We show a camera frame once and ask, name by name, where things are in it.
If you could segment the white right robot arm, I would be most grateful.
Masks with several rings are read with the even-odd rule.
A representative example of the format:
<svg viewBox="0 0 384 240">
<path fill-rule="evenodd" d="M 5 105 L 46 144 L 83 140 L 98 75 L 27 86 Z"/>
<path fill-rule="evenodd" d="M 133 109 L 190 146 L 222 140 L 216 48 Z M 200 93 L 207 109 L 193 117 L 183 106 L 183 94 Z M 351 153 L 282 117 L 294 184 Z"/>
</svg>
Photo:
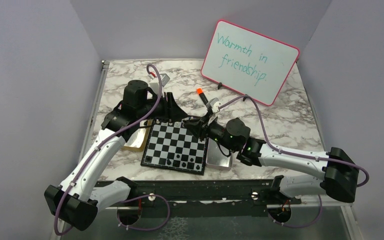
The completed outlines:
<svg viewBox="0 0 384 240">
<path fill-rule="evenodd" d="M 341 148 L 309 152 L 281 146 L 271 147 L 265 140 L 250 136 L 251 129 L 239 118 L 225 126 L 204 118 L 185 120 L 183 126 L 199 139 L 210 138 L 233 153 L 247 166 L 280 167 L 301 172 L 300 176 L 277 176 L 268 190 L 269 199 L 280 204 L 287 198 L 324 195 L 353 203 L 358 187 L 359 170 Z"/>
</svg>

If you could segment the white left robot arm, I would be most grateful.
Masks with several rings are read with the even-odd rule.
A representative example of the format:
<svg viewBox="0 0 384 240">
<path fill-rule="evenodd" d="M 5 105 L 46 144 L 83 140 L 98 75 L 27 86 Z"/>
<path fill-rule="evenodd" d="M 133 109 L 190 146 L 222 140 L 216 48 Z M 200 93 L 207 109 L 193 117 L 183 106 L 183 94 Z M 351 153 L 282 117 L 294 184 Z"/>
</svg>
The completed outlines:
<svg viewBox="0 0 384 240">
<path fill-rule="evenodd" d="M 113 156 L 128 142 L 144 120 L 159 119 L 179 122 L 188 114 L 175 102 L 171 92 L 162 87 L 153 90 L 142 80 L 130 80 L 123 91 L 123 98 L 109 112 L 101 129 L 80 163 L 58 186 L 49 185 L 44 198 L 55 216 L 57 235 L 58 220 L 63 220 L 79 231 L 86 230 L 95 220 L 99 210 L 117 202 L 132 205 L 137 200 L 134 183 L 122 177 L 102 190 L 94 187 Z"/>
</svg>

